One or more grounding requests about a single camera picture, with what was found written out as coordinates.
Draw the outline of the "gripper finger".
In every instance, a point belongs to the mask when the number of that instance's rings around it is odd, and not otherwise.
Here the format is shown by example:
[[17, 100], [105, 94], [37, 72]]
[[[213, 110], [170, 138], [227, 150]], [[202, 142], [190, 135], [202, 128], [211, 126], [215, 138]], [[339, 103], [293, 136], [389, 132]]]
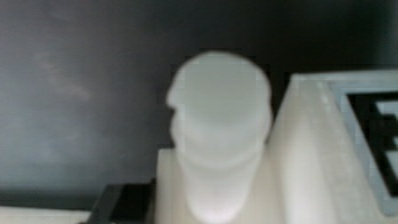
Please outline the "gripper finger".
[[105, 187], [80, 224], [154, 224], [156, 180]]

